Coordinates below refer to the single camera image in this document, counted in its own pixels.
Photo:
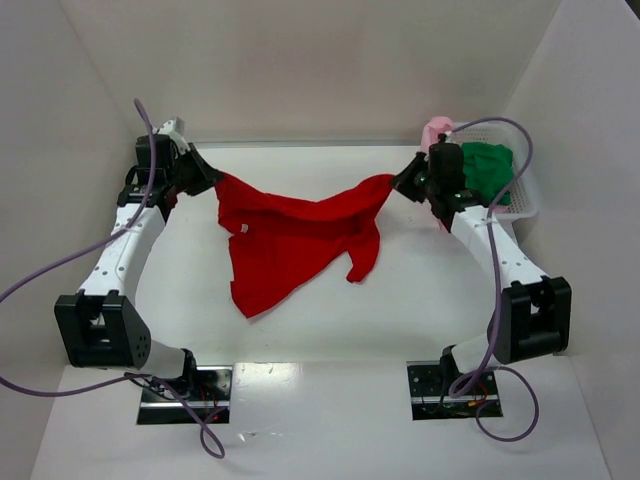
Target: purple cable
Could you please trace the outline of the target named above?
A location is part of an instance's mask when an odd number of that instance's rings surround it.
[[[204,448],[205,451],[209,455],[211,455],[212,457],[222,460],[224,458],[224,456],[226,455],[226,452],[224,450],[224,446],[222,445],[222,442],[220,442],[218,437],[216,437],[216,434],[211,431],[211,429],[209,428],[209,426],[207,424],[213,420],[213,417],[215,417],[218,413],[220,413],[222,410],[224,410],[225,407],[220,407],[220,408],[214,409],[214,411],[212,413],[210,413],[207,416],[207,418],[202,420],[200,417],[198,417],[198,414],[193,411],[193,409],[189,406],[189,404],[187,404],[186,400],[183,399],[180,396],[180,394],[171,385],[169,385],[168,382],[166,382],[165,380],[163,380],[161,378],[156,378],[156,377],[153,377],[153,380],[158,382],[164,388],[166,388],[169,391],[169,393],[171,393],[171,395],[173,395],[173,398],[175,398],[176,400],[178,400],[182,404],[182,406],[187,411],[189,416],[193,419],[193,421],[196,422],[198,425],[200,425],[200,444],[202,444],[202,448]],[[220,450],[220,453],[216,453],[216,452],[214,452],[213,450],[211,450],[209,448],[209,446],[207,445],[207,443],[205,442],[205,439],[204,439],[204,434],[205,433],[209,436],[209,438],[211,438],[211,440],[213,440],[215,442],[215,444],[218,446],[218,449]]]
[[[527,132],[527,130],[522,125],[520,125],[515,120],[511,120],[510,118],[506,118],[506,117],[480,118],[473,122],[469,122],[459,127],[456,127],[453,130],[453,133],[457,133],[469,127],[473,127],[474,125],[478,125],[479,123],[486,123],[486,122],[504,122],[514,126],[518,130],[520,130],[520,132],[522,132],[522,134],[524,135],[527,141],[527,147],[528,147],[527,158],[522,168],[518,170],[518,172],[513,176],[511,181],[509,181],[509,183],[507,183],[502,188],[502,190],[498,192],[496,197],[489,204],[489,208],[487,210],[487,220],[490,220],[491,217],[493,217],[493,211],[495,210],[496,205],[498,205],[498,202],[500,201],[500,199],[504,196],[505,193],[511,190],[511,188],[515,185],[515,183],[520,179],[520,177],[522,177],[522,175],[527,170],[527,168],[529,168],[529,165],[531,164],[531,159],[533,157],[533,140],[531,139],[531,135],[529,135],[529,132]],[[465,375],[460,376],[451,384],[451,387],[449,387],[449,396],[452,398],[458,398],[458,397],[461,397],[462,395],[466,395],[478,383],[483,373],[487,371],[495,370],[493,368],[487,368],[487,365],[489,364],[489,360],[491,359],[491,356],[495,351],[496,343],[498,342],[498,332],[500,330],[500,323],[502,321],[502,303],[500,302],[500,297],[502,295],[502,280],[500,278],[500,263],[498,259],[498,250],[496,247],[496,239],[493,232],[493,224],[490,221],[487,222],[487,230],[489,233],[489,245],[491,247],[491,260],[493,263],[493,276],[494,276],[494,281],[496,286],[495,307],[494,307],[493,316],[490,322],[491,334],[489,336],[489,346],[487,347],[487,351],[485,352],[484,357],[482,358],[482,361],[480,362],[480,365],[478,366],[478,368],[472,372],[469,372]],[[494,440],[498,440],[500,442],[517,442],[518,440],[522,440],[523,438],[528,436],[534,430],[534,428],[538,423],[538,418],[540,416],[540,407],[538,404],[538,398],[535,392],[533,391],[531,384],[529,384],[529,382],[520,373],[518,373],[517,371],[509,367],[500,367],[499,369],[506,370],[510,373],[513,373],[522,381],[522,383],[527,388],[527,390],[529,390],[529,393],[531,394],[531,398],[533,399],[533,404],[535,408],[533,421],[531,422],[531,425],[529,426],[529,428],[527,428],[527,430],[524,433],[516,437],[512,437],[512,438],[498,437],[497,435],[490,433],[480,422],[480,412],[482,412],[482,410],[486,406],[485,404],[484,406],[478,408],[478,410],[476,411],[476,422],[478,423],[480,430],[482,430],[483,433],[488,435],[490,438],[493,438]]]
[[[140,202],[140,205],[138,206],[138,209],[136,210],[136,212],[133,214],[133,216],[131,217],[131,220],[129,220],[127,222],[127,224],[120,230],[118,230],[117,232],[113,233],[112,235],[110,235],[109,237],[105,238],[104,240],[101,240],[97,243],[94,243],[93,245],[90,245],[82,250],[80,250],[79,252],[73,253],[67,257],[64,257],[60,260],[58,260],[57,262],[53,262],[45,267],[42,267],[39,270],[36,270],[35,272],[33,272],[30,275],[27,275],[26,277],[24,277],[22,280],[16,282],[15,284],[11,285],[9,288],[7,288],[4,292],[0,293],[0,304],[2,304],[2,302],[4,302],[7,298],[9,298],[9,296],[11,294],[13,294],[16,290],[19,290],[20,288],[24,287],[26,284],[32,282],[33,280],[35,280],[38,277],[41,277],[42,275],[44,275],[47,272],[50,272],[51,270],[54,270],[55,268],[58,268],[62,265],[65,265],[73,260],[76,260],[80,257],[83,257],[95,250],[98,250],[101,247],[104,247],[105,245],[113,242],[114,240],[120,238],[122,235],[124,235],[124,233],[130,229],[138,220],[138,218],[140,217],[140,215],[142,214],[142,211],[146,208],[147,205],[147,201],[149,200],[149,196],[151,195],[151,192],[153,190],[153,181],[155,179],[155,170],[156,170],[156,162],[157,162],[157,155],[156,155],[156,142],[153,139],[153,125],[151,124],[151,121],[149,120],[149,116],[147,115],[147,112],[145,111],[144,107],[142,106],[142,103],[140,102],[140,100],[138,100],[137,98],[134,99],[133,103],[136,106],[136,110],[138,110],[138,114],[140,114],[140,117],[142,118],[142,121],[144,122],[145,128],[147,130],[147,135],[149,136],[149,147],[151,149],[151,164],[149,167],[149,179],[147,182],[147,186],[145,188],[144,191],[144,196],[142,197],[142,201]],[[95,385],[90,385],[88,387],[83,387],[83,388],[78,388],[76,390],[67,390],[65,392],[42,392],[42,391],[38,391],[38,390],[31,390],[29,388],[25,388],[25,387],[21,387],[20,385],[16,385],[15,383],[10,382],[9,380],[7,380],[6,378],[0,376],[0,385],[3,385],[5,387],[7,387],[10,390],[13,390],[15,392],[18,393],[22,393],[24,395],[30,395],[32,397],[44,397],[44,398],[57,398],[57,397],[70,397],[72,395],[79,395],[81,393],[86,393],[86,392],[90,392],[93,390],[97,390],[99,388],[102,387],[108,387],[109,385],[114,385],[116,383],[120,383],[120,382],[126,382],[129,381],[131,379],[135,379],[135,378],[148,378],[150,377],[150,375],[145,375],[145,374],[132,374],[132,375],[127,375],[126,377],[121,377],[121,378],[115,378],[113,380],[108,380],[106,382],[101,382],[101,383],[97,383]],[[178,392],[176,392],[166,381],[159,379],[159,378],[155,378],[153,377],[153,379],[160,383],[161,385],[163,385],[167,390],[169,390],[169,392],[171,392],[173,394],[173,396],[184,406],[185,410],[187,411],[187,413],[189,414],[189,416],[191,416],[191,418],[193,418],[196,423],[198,425],[200,425],[201,431],[200,431],[200,438],[201,438],[201,442],[202,442],[202,446],[203,448],[207,451],[207,453],[215,458],[224,458],[225,455],[225,451],[224,451],[224,447],[222,446],[222,444],[220,443],[220,440],[218,440],[218,437],[216,437],[216,435],[211,431],[211,429],[207,426],[206,422],[203,422],[198,415],[193,411],[193,409],[191,407],[189,407],[189,405],[187,404],[187,402],[178,394]],[[214,451],[212,451],[204,442],[204,433],[206,433],[211,439],[213,439],[213,441],[218,445],[218,447],[220,448],[220,452],[221,453],[216,453]]]

